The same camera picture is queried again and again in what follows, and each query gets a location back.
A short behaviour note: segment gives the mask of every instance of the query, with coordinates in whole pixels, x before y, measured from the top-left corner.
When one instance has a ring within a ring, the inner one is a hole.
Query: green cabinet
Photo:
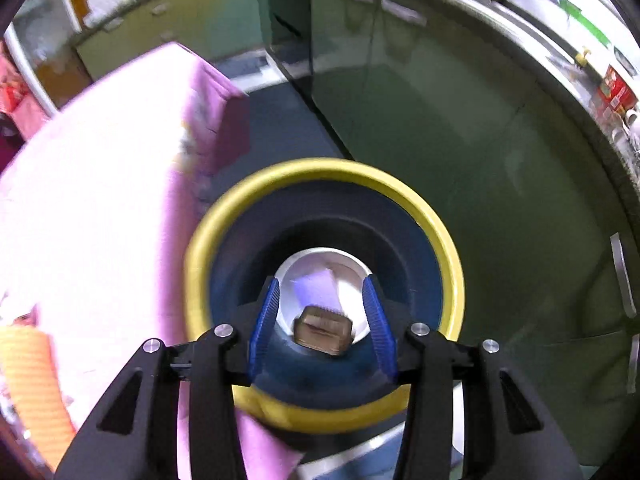
[[[206,60],[239,54],[262,45],[258,0],[193,0],[198,25],[196,54]]]
[[[311,0],[313,101],[350,149],[377,8],[377,0]]]
[[[262,44],[257,0],[151,0],[115,18],[76,50],[94,80],[178,41],[207,60]]]
[[[356,160],[415,189],[465,273],[460,340],[494,338],[599,465],[638,408],[610,237],[638,248],[576,124],[470,18],[436,0],[312,0],[313,95]],[[631,289],[640,290],[635,280]]]
[[[311,37],[309,0],[264,0],[268,34],[265,44],[277,46]]]
[[[366,86],[343,139],[357,160],[407,182],[439,214],[534,80],[451,10],[380,0]]]

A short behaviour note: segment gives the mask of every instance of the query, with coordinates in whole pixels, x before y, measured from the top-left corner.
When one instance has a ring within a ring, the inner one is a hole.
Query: pink towel
[[[0,176],[0,297],[38,305],[76,427],[145,339],[185,341],[195,176],[248,149],[247,106],[224,76],[168,44],[70,102]],[[184,398],[178,474],[188,480]],[[285,449],[268,433],[248,435]]]

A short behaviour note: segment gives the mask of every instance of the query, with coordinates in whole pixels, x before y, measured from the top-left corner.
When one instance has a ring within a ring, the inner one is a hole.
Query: red packaging
[[[0,83],[0,100],[4,103],[5,112],[13,112],[27,94],[27,89],[20,82]]]
[[[611,107],[612,110],[624,116],[626,111],[633,108],[638,102],[636,94],[633,93],[625,80],[622,79],[622,76],[611,65],[607,68],[607,73],[602,79],[597,93],[602,107],[599,110],[600,114],[604,113],[607,107]]]

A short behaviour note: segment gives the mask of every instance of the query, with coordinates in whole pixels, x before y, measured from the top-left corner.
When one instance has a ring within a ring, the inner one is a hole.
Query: white bowl
[[[278,268],[275,277],[280,282],[280,307],[276,322],[284,333],[293,335],[293,321],[306,305],[300,304],[293,280],[319,270],[331,269],[338,288],[342,313],[353,322],[353,342],[369,333],[369,324],[362,304],[362,282],[371,274],[369,267],[355,256],[329,247],[314,247],[292,254]]]

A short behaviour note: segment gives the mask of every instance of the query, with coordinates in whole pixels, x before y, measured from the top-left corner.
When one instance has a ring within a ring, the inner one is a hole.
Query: kitchen counter
[[[76,35],[71,45],[87,40],[114,18],[123,16],[151,0],[131,0],[119,6],[95,27]],[[553,41],[528,22],[497,3],[482,0],[439,0],[463,10],[470,19],[465,26],[496,44],[503,52],[533,73],[537,82],[562,104],[580,126],[592,149],[599,156],[609,178],[614,183],[632,223],[634,236],[640,242],[640,184],[636,160],[627,151],[621,152],[612,139],[612,132],[602,131],[589,113],[588,97],[596,83],[574,76],[572,59]]]

